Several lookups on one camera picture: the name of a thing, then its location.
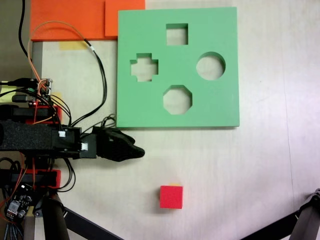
black metal rod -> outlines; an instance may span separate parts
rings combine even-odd
[[[242,240],[281,240],[289,236],[296,223],[299,211],[296,211],[255,233],[243,238]]]
[[[302,210],[289,240],[315,240],[320,226],[320,213],[313,205]]]
[[[64,208],[65,223],[69,230],[84,237],[88,240],[123,240],[121,237],[113,234],[112,232],[98,226],[92,221],[84,218],[83,216]]]
[[[45,198],[42,205],[45,240],[70,240],[62,205]]]

wire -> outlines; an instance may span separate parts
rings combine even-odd
[[[71,122],[72,122],[72,117],[71,117],[71,112],[70,112],[69,107],[67,106],[67,108],[68,108],[68,109],[67,109],[67,108],[66,108],[65,106],[63,106],[60,102],[58,102],[58,101],[56,101],[56,100],[54,100],[54,99],[52,99],[52,98],[51,98],[51,101],[52,101],[55,105],[57,105],[58,107],[60,107],[61,110],[64,111],[64,113],[68,116],[68,118],[69,118],[68,126],[70,127]]]
[[[108,92],[108,87],[107,87],[107,78],[106,78],[106,73],[105,73],[105,69],[104,69],[104,66],[102,64],[102,61],[100,59],[100,57],[98,56],[98,54],[96,53],[94,47],[88,42],[88,40],[81,34],[81,32],[74,26],[72,26],[71,24],[67,23],[67,22],[64,22],[64,21],[56,21],[56,20],[53,20],[53,21],[45,21],[41,24],[39,24],[37,27],[35,27],[35,29],[32,31],[32,33],[30,34],[30,37],[29,37],[29,41],[28,41],[28,46],[27,46],[27,56],[28,56],[28,61],[29,61],[29,64],[31,66],[31,69],[37,79],[37,81],[40,83],[41,82],[41,79],[40,79],[40,76],[35,68],[35,66],[33,65],[32,61],[31,61],[31,57],[30,57],[30,47],[31,47],[31,39],[33,38],[34,34],[36,33],[36,31],[46,25],[46,24],[51,24],[51,23],[56,23],[56,24],[62,24],[62,25],[66,25],[66,26],[69,26],[70,28],[72,28],[85,42],[86,44],[89,46],[89,48],[92,50],[93,54],[95,55],[96,57],[96,60],[98,62],[98,65],[99,65],[99,68],[100,68],[100,72],[101,72],[101,77],[102,77],[102,86],[103,86],[103,96],[102,96],[102,101],[101,101],[101,104],[98,105],[98,107],[96,107],[95,109],[93,109],[92,111],[90,111],[89,113],[81,116],[80,118],[78,118],[75,122],[73,122],[70,126],[71,127],[74,127],[75,125],[77,125],[79,122],[81,122],[82,120],[84,120],[85,118],[93,115],[94,113],[96,113],[106,102],[107,100],[107,92]]]
[[[75,32],[84,40],[85,37],[81,34],[81,32],[78,31],[78,29],[76,29],[74,26],[72,26],[71,24],[67,23],[67,22],[64,22],[64,21],[45,21],[41,24],[39,24],[38,26],[35,27],[35,29],[32,31],[32,33],[30,34],[29,36],[29,41],[28,41],[28,46],[27,46],[27,57],[28,57],[28,61],[29,61],[29,64],[31,66],[31,69],[37,79],[38,82],[41,81],[40,77],[39,77],[39,74],[35,68],[35,66],[33,65],[32,61],[31,61],[31,57],[30,57],[30,47],[31,47],[31,39],[33,38],[34,34],[36,33],[36,31],[46,25],[46,24],[52,24],[52,23],[56,23],[56,24],[63,24],[63,25],[67,25],[69,26],[70,28],[72,28],[73,30],[75,30]]]
[[[26,1],[25,0],[22,0],[22,11],[21,11],[21,18],[20,18],[20,23],[19,23],[19,31],[18,31],[18,37],[19,37],[19,43],[20,43],[20,46],[22,48],[22,51],[24,52],[24,54],[28,57],[28,53],[25,49],[25,46],[22,42],[22,26],[24,24],[24,18],[25,18],[25,10],[26,10]]]
[[[48,118],[46,118],[46,119],[44,119],[44,120],[41,120],[41,121],[36,121],[36,122],[32,123],[32,125],[40,124],[40,123],[46,122],[46,121],[48,121],[48,120],[50,120],[50,119],[52,119],[52,116],[51,116],[51,117],[48,117]]]
[[[3,240],[7,240],[8,233],[9,233],[9,222],[5,225],[5,230],[4,230],[4,238]]]
[[[62,187],[56,188],[56,190],[60,193],[66,193],[66,192],[69,192],[71,189],[73,189],[76,184],[76,180],[77,180],[75,170],[72,167],[69,159],[65,157],[65,158],[63,158],[63,160],[64,160],[66,166],[68,167],[69,178],[68,178],[68,181],[66,182],[65,185],[63,185]],[[64,189],[65,187],[67,187],[71,183],[73,177],[74,177],[74,180],[73,180],[72,186],[68,190],[61,190],[61,189]]]
[[[56,117],[56,120],[59,124],[59,128],[60,130],[62,131],[63,130],[63,127],[61,125],[61,121],[60,121],[60,118],[58,117],[58,113],[57,113],[57,110],[55,109],[55,107],[53,106],[53,104],[51,104],[49,101],[47,101],[46,99],[44,99],[42,96],[39,96],[37,95],[36,93],[32,92],[32,91],[29,91],[27,89],[24,89],[24,88],[19,88],[19,89],[14,89],[14,90],[11,90],[11,91],[7,91],[7,92],[4,92],[4,93],[1,93],[0,94],[0,98],[9,94],[9,93],[13,93],[13,92],[17,92],[17,93],[25,93],[25,94],[28,94],[38,100],[41,100],[46,106],[50,107],[51,110],[54,112],[54,114],[52,115]]]
[[[106,79],[106,74],[105,74],[105,69],[104,66],[100,60],[100,57],[98,56],[98,54],[96,53],[96,51],[94,50],[94,48],[92,47],[92,45],[88,42],[88,40],[84,40],[88,46],[90,46],[90,48],[92,49],[97,61],[98,61],[98,65],[100,67],[100,72],[101,72],[101,76],[102,76],[102,85],[103,85],[103,96],[102,96],[102,101],[101,104],[96,107],[94,110],[92,110],[91,112],[83,115],[82,117],[78,118],[76,121],[74,121],[71,126],[74,127],[75,125],[77,125],[78,123],[80,123],[82,120],[86,119],[87,117],[91,116],[92,114],[96,113],[106,102],[107,100],[107,93],[108,93],[108,88],[107,88],[107,79]]]
[[[36,182],[36,160],[33,157],[32,158],[32,181],[33,181],[33,185],[32,188],[35,188],[35,182]]]
[[[82,136],[85,132],[89,131],[90,129],[92,129],[94,126],[96,126],[96,125],[98,125],[98,124],[101,124],[101,127],[113,127],[113,126],[115,126],[115,125],[116,125],[115,123],[111,123],[111,124],[109,124],[109,125],[106,126],[106,122],[107,122],[108,120],[113,120],[114,122],[116,121],[115,117],[113,117],[113,116],[115,116],[114,113],[110,114],[109,116],[106,116],[102,121],[98,121],[96,124],[93,124],[92,126],[88,127],[86,130],[84,130],[84,131],[81,133],[81,136]]]

square hole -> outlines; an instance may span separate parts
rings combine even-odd
[[[188,45],[188,24],[171,23],[166,25],[166,44],[169,46]]]

circle hole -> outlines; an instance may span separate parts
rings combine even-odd
[[[216,52],[206,52],[196,64],[196,71],[205,80],[213,81],[220,78],[226,70],[224,58]]]

black foam padding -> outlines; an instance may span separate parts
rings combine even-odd
[[[3,131],[0,151],[52,150],[52,129],[44,124],[29,125],[0,121]]]
[[[92,133],[96,134],[96,154],[99,157],[122,162],[145,155],[145,150],[133,144],[132,137],[117,128],[94,127]]]

